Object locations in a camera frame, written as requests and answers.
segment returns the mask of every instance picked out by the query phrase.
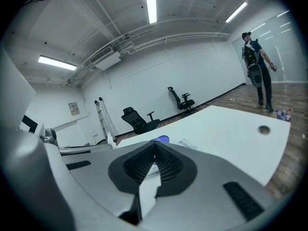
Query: backpack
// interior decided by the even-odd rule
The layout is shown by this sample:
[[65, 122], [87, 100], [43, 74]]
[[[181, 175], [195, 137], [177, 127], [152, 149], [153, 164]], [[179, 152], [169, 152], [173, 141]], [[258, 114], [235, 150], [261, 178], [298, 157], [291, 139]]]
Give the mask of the backpack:
[[242, 48], [242, 59], [245, 60], [248, 67], [258, 64], [259, 52], [256, 52], [256, 50], [252, 47], [250, 42], [245, 44], [244, 47]]

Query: office chair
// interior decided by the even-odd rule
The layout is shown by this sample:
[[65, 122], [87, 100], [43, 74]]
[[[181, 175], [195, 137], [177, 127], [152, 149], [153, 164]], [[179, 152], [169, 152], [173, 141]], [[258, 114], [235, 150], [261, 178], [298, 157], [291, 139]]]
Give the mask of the office chair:
[[189, 93], [185, 93], [182, 95], [182, 98], [184, 98], [184, 102], [181, 103], [180, 98], [178, 97], [178, 95], [175, 93], [175, 91], [173, 90], [173, 87], [168, 87], [168, 90], [173, 94], [173, 96], [175, 97], [175, 100], [177, 101], [177, 106], [179, 110], [182, 109], [186, 109], [183, 113], [182, 113], [182, 118], [185, 115], [191, 115], [193, 112], [198, 111], [196, 109], [191, 109], [191, 106], [194, 105], [194, 100], [190, 99], [187, 100], [187, 97], [190, 95]]
[[151, 121], [148, 123], [146, 123], [146, 121], [143, 120], [142, 117], [138, 114], [138, 112], [135, 111], [132, 107], [124, 109], [123, 112], [124, 115], [121, 116], [122, 119], [134, 128], [134, 132], [136, 134], [143, 134], [152, 131], [158, 126], [160, 122], [159, 119], [153, 120], [152, 114], [154, 113], [154, 111], [147, 114], [147, 116], [149, 115], [151, 118]]

